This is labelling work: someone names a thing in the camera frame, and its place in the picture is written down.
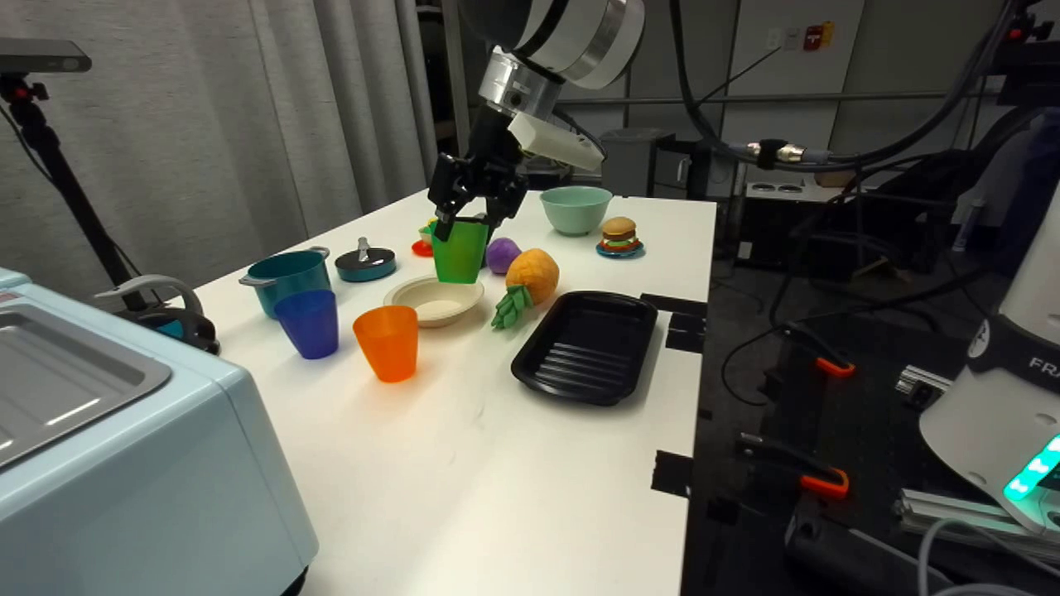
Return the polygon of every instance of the small bowl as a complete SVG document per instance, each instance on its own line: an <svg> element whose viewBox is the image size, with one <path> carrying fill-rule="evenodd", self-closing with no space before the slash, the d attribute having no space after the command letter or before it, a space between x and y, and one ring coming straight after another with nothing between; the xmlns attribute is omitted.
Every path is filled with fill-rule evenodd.
<svg viewBox="0 0 1060 596"><path fill-rule="evenodd" d="M543 217L558 236L595 236L604 222L609 190L600 187L558 187L542 197Z"/></svg>
<svg viewBox="0 0 1060 596"><path fill-rule="evenodd" d="M415 278L387 294L387 305L412 305L422 327L444 326L471 312L483 299L481 284L441 284L438 278Z"/></svg>

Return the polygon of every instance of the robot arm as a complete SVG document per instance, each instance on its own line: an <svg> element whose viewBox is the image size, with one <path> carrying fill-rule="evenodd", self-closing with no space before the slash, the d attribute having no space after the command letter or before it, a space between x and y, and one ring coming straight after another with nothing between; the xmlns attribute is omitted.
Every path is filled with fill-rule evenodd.
<svg viewBox="0 0 1060 596"><path fill-rule="evenodd" d="M483 111L469 155L441 155L430 177L433 236L444 241L471 198L489 198L483 222L498 229L522 214L523 153L598 168L600 150L546 122L564 83L609 87L632 61L642 35L642 0L464 0L464 21L494 42L481 83Z"/></svg>

